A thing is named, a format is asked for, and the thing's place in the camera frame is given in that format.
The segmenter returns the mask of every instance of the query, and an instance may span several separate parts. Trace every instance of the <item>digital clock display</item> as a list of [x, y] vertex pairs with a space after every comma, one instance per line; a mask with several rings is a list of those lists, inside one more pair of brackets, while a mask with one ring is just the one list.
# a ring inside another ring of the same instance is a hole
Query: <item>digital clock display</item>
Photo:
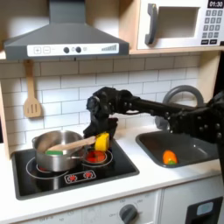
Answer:
[[223, 9], [224, 0], [209, 0], [207, 8], [208, 9]]

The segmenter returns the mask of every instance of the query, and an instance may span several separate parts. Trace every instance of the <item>sink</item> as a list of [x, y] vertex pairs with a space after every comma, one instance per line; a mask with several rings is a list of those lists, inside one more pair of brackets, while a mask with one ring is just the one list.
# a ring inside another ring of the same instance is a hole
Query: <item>sink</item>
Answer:
[[[184, 134], [173, 135], [168, 131], [141, 134], [136, 137], [136, 142], [156, 164], [166, 168], [198, 164], [219, 157], [216, 144]], [[166, 150], [171, 150], [177, 155], [177, 164], [163, 163], [163, 154]]]

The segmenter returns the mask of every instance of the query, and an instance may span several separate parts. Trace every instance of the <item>stainless steel pot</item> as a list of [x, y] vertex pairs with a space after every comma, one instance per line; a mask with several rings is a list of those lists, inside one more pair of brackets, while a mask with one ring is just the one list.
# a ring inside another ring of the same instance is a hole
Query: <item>stainless steel pot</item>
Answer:
[[66, 150], [64, 155], [46, 155], [46, 151], [56, 144], [70, 144], [81, 139], [81, 135], [67, 130], [51, 131], [33, 138], [32, 146], [36, 150], [38, 166], [49, 172], [63, 172], [74, 168], [85, 154], [84, 147]]

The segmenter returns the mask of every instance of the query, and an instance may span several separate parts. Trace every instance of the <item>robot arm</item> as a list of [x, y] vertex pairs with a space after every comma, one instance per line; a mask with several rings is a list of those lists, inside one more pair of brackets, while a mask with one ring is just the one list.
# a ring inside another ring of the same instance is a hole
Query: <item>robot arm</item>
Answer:
[[109, 116], [114, 113], [130, 116], [148, 113], [167, 120], [171, 133], [185, 133], [217, 144], [224, 178], [224, 92], [217, 94], [205, 106], [193, 108], [146, 101], [133, 96], [127, 90], [118, 91], [111, 87], [104, 87], [87, 100], [87, 109], [91, 113], [91, 123], [84, 130], [85, 137], [107, 131], [110, 138], [113, 138], [118, 119]]

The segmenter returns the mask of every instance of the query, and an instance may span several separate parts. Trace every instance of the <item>faucet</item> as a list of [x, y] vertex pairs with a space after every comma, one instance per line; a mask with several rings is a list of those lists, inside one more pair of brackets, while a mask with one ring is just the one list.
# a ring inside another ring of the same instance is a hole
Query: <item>faucet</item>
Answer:
[[[201, 94], [201, 92], [196, 88], [196, 87], [192, 87], [192, 86], [178, 86], [175, 87], [173, 89], [171, 89], [164, 97], [163, 103], [169, 103], [169, 101], [171, 100], [171, 98], [181, 92], [189, 92], [193, 95], [195, 95], [196, 99], [197, 99], [197, 103], [198, 103], [198, 107], [203, 106], [204, 105], [204, 99], [203, 96]], [[169, 127], [169, 123], [162, 117], [160, 116], [156, 116], [155, 118], [155, 124], [157, 125], [157, 128], [160, 130], [168, 130]]]

